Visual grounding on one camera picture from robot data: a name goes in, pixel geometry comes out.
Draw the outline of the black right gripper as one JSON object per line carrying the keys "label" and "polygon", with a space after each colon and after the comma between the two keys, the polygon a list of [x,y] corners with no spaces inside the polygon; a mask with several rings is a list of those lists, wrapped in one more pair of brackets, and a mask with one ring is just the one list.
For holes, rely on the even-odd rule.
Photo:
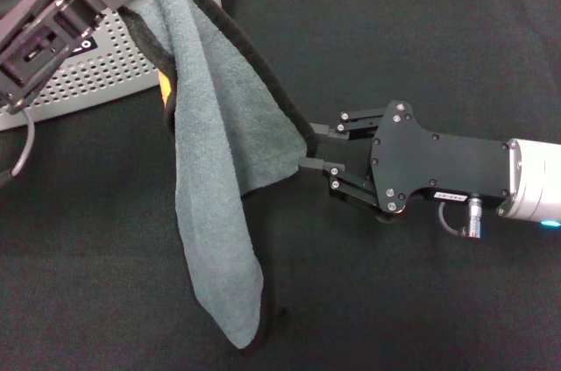
{"label": "black right gripper", "polygon": [[379,141],[371,150],[374,184],[346,172],[341,163],[317,158],[298,161],[300,171],[319,172],[328,180],[331,196],[377,216],[381,211],[404,211],[416,196],[453,203],[477,197],[485,208],[494,209],[510,195],[505,143],[429,131],[403,101],[392,101],[386,109],[343,111],[334,125],[309,125],[312,143]]}

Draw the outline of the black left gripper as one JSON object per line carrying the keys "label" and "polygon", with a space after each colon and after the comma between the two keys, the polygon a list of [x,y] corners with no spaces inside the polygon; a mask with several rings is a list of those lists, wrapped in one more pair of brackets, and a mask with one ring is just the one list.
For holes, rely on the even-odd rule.
{"label": "black left gripper", "polygon": [[1,19],[1,103],[28,106],[100,23],[132,0],[21,0]]}

